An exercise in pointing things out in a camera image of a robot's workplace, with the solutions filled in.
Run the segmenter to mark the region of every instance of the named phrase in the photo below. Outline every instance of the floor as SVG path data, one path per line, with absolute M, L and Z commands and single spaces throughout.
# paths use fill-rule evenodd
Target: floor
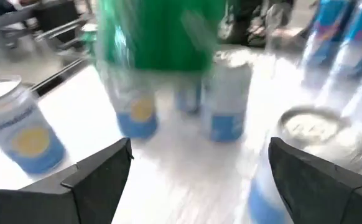
M 305 27 L 309 23 L 313 15 L 313 9 L 309 9 L 312 2 L 313 0 L 297 0 L 290 27 Z M 24 37 L 19 46 L 12 51 L 16 55 L 15 61 L 12 62 L 0 52 L 0 75 L 20 75 L 25 83 L 37 84 L 63 67 L 62 58 L 44 41 L 34 43 L 30 37 Z

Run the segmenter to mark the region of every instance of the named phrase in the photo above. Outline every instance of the yellow circle logo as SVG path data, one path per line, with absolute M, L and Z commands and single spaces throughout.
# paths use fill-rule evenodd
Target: yellow circle logo
M 154 101 L 142 98 L 131 105 L 131 118 L 138 122 L 147 121 L 154 112 Z
M 40 155 L 48 148 L 49 144 L 49 132 L 41 127 L 24 129 L 12 139 L 12 146 L 15 151 L 25 157 Z

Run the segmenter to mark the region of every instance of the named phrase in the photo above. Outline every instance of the table surface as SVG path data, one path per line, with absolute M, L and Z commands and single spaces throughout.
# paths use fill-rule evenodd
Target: table surface
M 326 84 L 325 75 L 304 79 L 289 60 L 256 59 L 246 130 L 233 143 L 207 140 L 198 116 L 175 109 L 171 85 L 157 90 L 159 128 L 148 141 L 132 141 L 135 159 L 113 223 L 249 223 L 250 181 L 267 130 L 282 112 L 293 105 L 327 105 L 362 126 L 362 88 L 356 82 Z M 46 94 L 39 106 L 67 148 L 66 159 L 51 173 L 28 176 L 0 151 L 0 189 L 22 188 L 122 137 L 93 66 Z

